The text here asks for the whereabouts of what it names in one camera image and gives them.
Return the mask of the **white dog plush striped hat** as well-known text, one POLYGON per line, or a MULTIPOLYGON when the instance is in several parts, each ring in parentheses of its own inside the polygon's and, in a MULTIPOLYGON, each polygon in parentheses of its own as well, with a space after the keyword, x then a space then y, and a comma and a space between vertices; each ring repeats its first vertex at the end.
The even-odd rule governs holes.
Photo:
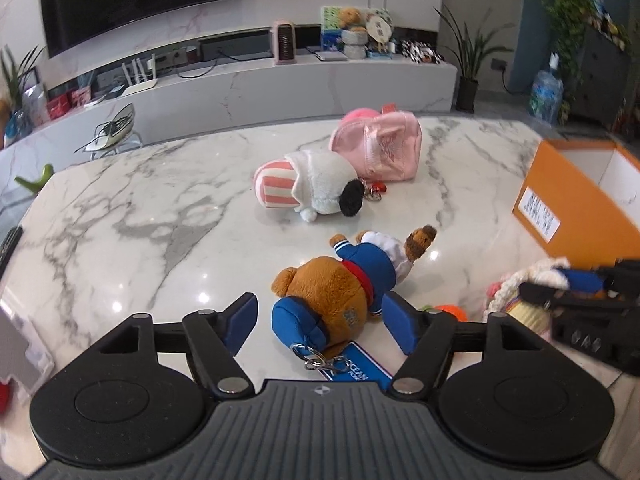
POLYGON ((255 171, 253 186, 263 207, 292 209, 308 223, 319 214, 355 217, 366 192, 345 157, 307 150, 265 162, 255 171))

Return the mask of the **small bear plush on shelf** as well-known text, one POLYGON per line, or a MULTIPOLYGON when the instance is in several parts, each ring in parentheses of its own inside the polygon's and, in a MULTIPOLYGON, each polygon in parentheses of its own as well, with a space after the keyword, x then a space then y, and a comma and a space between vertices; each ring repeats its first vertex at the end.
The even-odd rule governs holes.
POLYGON ((344 6, 337 12, 339 29, 358 29, 362 27, 360 10, 353 6, 344 6))

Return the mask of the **blue water jug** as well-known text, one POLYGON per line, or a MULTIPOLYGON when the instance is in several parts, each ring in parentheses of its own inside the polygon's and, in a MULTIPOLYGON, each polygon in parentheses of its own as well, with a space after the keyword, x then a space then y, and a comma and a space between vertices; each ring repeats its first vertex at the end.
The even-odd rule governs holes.
POLYGON ((552 52, 548 66, 534 79, 528 101, 529 115, 549 126, 553 126, 558 118, 564 93, 563 81, 558 76, 559 64, 559 55, 552 52))

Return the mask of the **dark grey drawer cabinet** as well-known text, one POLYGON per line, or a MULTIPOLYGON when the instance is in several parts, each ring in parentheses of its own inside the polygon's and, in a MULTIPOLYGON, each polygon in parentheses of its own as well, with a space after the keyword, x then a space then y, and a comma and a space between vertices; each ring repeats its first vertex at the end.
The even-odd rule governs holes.
POLYGON ((623 104, 630 61, 628 53, 607 36, 588 28, 570 112, 612 126, 623 104))

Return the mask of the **orange crochet ball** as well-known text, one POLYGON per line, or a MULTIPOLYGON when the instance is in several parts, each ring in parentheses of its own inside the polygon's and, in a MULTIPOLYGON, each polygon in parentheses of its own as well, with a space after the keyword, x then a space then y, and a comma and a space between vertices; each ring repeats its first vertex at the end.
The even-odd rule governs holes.
POLYGON ((439 306, 431 306, 430 304, 426 304, 422 308, 422 311, 430 313, 446 312, 453 315, 458 322, 469 321, 468 315, 466 314, 465 310, 456 306, 455 304, 440 304, 439 306))

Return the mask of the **hanging ivy plant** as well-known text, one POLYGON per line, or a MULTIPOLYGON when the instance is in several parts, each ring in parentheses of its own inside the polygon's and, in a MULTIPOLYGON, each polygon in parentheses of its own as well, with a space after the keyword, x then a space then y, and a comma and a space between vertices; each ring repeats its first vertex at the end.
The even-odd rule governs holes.
POLYGON ((551 52, 559 57, 559 74, 566 84, 577 78, 577 58, 585 42, 592 0, 541 0, 550 24, 551 52))

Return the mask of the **white crochet doll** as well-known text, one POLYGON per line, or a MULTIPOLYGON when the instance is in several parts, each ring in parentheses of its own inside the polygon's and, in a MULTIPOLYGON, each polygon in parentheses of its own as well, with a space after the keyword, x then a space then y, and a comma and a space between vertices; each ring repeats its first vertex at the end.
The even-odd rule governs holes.
POLYGON ((537 335, 548 337, 551 315, 544 310, 544 304, 539 307, 527 300, 529 287, 534 286, 533 295, 541 287, 567 290, 570 288, 565 275, 567 270, 570 270, 567 258, 545 258, 524 269, 504 274, 487 289, 483 320, 487 321, 491 313, 505 313, 537 335))

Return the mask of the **white baby bouncer chair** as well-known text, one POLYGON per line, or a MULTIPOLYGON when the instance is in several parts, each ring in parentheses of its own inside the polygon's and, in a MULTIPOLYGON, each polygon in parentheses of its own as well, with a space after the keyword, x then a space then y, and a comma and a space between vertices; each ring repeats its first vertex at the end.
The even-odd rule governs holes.
POLYGON ((96 160, 142 148, 142 137, 134 130, 135 119, 134 104, 128 103, 111 120, 97 125, 93 138, 76 148, 75 153, 83 152, 88 154, 91 160, 96 160))

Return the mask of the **orange cardboard box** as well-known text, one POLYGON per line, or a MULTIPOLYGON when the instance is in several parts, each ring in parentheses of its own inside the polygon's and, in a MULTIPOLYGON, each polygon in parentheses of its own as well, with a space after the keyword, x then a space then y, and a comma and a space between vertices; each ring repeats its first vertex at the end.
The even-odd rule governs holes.
POLYGON ((614 141, 544 140, 513 206, 550 257, 574 268, 639 258, 639 159, 614 141))

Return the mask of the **black remote control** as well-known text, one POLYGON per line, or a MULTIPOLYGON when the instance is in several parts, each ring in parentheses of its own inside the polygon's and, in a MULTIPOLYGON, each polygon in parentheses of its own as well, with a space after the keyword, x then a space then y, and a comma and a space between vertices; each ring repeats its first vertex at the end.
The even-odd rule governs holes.
POLYGON ((0 276, 3 275, 6 267, 9 264, 9 261, 14 253, 15 248, 17 248, 17 244, 20 241, 23 235, 23 228, 21 226, 14 226, 14 228, 9 229, 8 234, 6 234, 6 238, 1 243, 0 249, 0 276))

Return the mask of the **round paper fan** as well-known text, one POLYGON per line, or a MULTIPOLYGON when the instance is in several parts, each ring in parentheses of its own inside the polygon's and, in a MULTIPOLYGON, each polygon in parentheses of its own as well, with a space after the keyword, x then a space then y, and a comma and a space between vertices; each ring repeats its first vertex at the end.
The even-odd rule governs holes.
POLYGON ((375 46, 378 53, 388 52, 388 43, 393 35, 393 27, 381 14, 371 13, 366 25, 370 43, 375 46))

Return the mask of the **potted green plant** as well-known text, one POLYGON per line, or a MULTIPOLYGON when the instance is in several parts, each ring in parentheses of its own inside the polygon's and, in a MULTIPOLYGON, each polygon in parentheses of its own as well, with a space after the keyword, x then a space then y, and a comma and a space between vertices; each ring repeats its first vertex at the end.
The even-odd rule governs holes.
POLYGON ((442 48, 448 50, 454 56, 460 68, 456 110, 473 114, 475 112, 477 90, 480 86, 477 76, 486 58, 495 53, 510 53, 513 51, 510 47, 502 44, 492 44, 492 42, 499 32, 512 29, 515 24, 506 23, 491 30, 486 30, 485 24, 492 13, 492 10, 488 9, 477 26, 476 32, 471 34, 468 24, 458 22, 446 4, 443 4, 440 10, 436 10, 436 13, 454 35, 454 46, 442 46, 442 48))

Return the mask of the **red gift box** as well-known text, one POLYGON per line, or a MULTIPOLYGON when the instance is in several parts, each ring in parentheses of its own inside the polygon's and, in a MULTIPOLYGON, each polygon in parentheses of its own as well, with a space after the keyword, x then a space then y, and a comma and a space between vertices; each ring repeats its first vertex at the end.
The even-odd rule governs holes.
POLYGON ((51 120, 65 116, 71 108, 72 104, 70 104, 70 95, 67 92, 60 96, 56 96, 47 102, 47 111, 51 120))

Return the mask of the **brown bear plush blue outfit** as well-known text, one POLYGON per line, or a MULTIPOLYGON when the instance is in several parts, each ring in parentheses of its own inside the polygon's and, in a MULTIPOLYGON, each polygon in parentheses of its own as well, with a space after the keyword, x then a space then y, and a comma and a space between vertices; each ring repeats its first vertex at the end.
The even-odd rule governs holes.
POLYGON ((273 333, 308 370, 344 372, 348 359, 341 351, 382 314, 383 297, 408 278, 436 236, 434 226, 420 226, 403 240, 375 230, 353 240, 332 236, 332 255, 288 266, 273 279, 273 333))

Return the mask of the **left potted plant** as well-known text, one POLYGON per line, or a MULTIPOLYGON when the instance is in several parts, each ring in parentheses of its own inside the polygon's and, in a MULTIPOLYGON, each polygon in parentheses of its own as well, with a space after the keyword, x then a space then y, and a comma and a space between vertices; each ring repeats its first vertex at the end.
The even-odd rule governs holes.
POLYGON ((36 67, 43 48, 33 47, 21 62, 17 62, 11 49, 4 46, 1 49, 1 73, 9 92, 11 107, 14 112, 23 107, 23 93, 26 88, 28 74, 36 67))

